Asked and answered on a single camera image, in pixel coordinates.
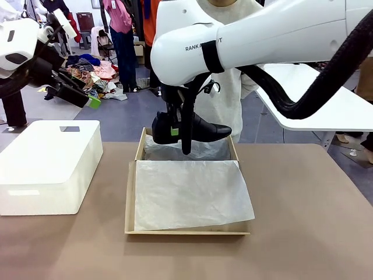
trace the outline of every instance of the orange shirt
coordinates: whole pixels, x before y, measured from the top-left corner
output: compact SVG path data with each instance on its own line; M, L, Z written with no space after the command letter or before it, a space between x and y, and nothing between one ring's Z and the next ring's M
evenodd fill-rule
M153 45L154 37L156 35L156 26L157 26L157 11L158 5L161 0L151 0L150 16L148 19L145 19L144 14L144 0L141 0L142 5L142 15L144 20L144 35L145 43L148 46Z

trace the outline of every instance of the white tissue paper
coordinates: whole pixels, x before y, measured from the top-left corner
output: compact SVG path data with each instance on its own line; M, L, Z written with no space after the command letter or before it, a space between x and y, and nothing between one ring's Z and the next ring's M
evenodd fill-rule
M169 145L159 145L153 137L145 138L145 160L230 160L228 140L222 139L216 142L203 143L192 141L191 153L182 153L181 142Z
M136 162L135 231L225 225L254 218L238 162Z

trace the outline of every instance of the black strap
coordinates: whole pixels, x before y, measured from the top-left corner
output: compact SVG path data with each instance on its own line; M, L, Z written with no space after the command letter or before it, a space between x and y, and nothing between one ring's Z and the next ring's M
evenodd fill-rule
M219 56L217 55L216 41L202 43L203 58L206 66L211 73L223 73L224 68L220 64Z

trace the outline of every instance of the pink cloth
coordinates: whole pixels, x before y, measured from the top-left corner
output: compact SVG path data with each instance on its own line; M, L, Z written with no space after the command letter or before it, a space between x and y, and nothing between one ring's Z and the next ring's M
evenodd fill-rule
M112 2L115 2L115 9L112 7ZM121 0L103 0L105 10L111 18L110 26L116 32L127 34L132 28L132 19L128 14Z
M111 79L116 71L111 67L111 63L108 61L101 61L100 66L94 66L94 73L101 79Z

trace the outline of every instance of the pile of clothes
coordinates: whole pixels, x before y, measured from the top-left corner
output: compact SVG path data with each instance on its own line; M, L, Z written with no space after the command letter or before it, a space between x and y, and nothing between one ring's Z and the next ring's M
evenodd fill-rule
M73 79L85 83L83 90L96 98L127 99L119 82L118 67L109 61L101 61L90 54L71 55L66 69Z

